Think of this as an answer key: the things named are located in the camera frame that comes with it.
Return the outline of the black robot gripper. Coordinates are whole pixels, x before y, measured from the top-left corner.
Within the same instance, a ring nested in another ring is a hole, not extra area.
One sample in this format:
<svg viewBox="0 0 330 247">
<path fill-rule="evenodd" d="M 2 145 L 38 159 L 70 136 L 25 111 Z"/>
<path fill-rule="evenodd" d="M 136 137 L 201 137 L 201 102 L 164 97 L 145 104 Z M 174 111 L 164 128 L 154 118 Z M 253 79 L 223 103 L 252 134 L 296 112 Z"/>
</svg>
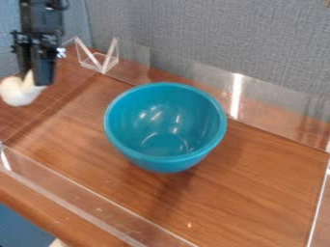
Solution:
<svg viewBox="0 0 330 247">
<path fill-rule="evenodd" d="M 10 32 L 11 52 L 18 57 L 19 78 L 25 77 L 31 62 L 35 86 L 49 86 L 54 80 L 56 50 L 64 35 L 65 10 L 66 0 L 18 0 L 19 30 Z"/>
</svg>

